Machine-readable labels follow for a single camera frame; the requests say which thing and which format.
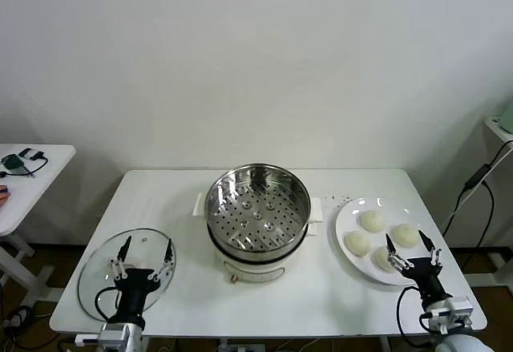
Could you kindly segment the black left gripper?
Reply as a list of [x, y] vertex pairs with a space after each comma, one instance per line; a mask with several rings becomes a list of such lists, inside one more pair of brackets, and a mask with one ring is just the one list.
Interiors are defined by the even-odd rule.
[[173, 244], [168, 240], [163, 264], [157, 269], [125, 268], [125, 259], [131, 244], [129, 236], [120, 247], [116, 258], [110, 260], [115, 287], [121, 293], [114, 320], [139, 320], [147, 296], [157, 290], [157, 282], [173, 274]]

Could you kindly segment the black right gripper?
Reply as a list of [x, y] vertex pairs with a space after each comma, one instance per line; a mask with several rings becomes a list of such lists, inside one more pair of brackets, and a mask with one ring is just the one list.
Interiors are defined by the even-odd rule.
[[437, 249], [433, 241], [422, 230], [419, 230], [418, 233], [430, 254], [430, 258], [411, 258], [407, 260], [401, 257], [392, 239], [386, 234], [388, 262], [403, 277], [415, 282], [422, 299], [422, 304], [433, 304], [447, 299], [447, 292], [438, 279], [438, 275], [442, 270], [442, 263], [440, 261], [442, 250]]

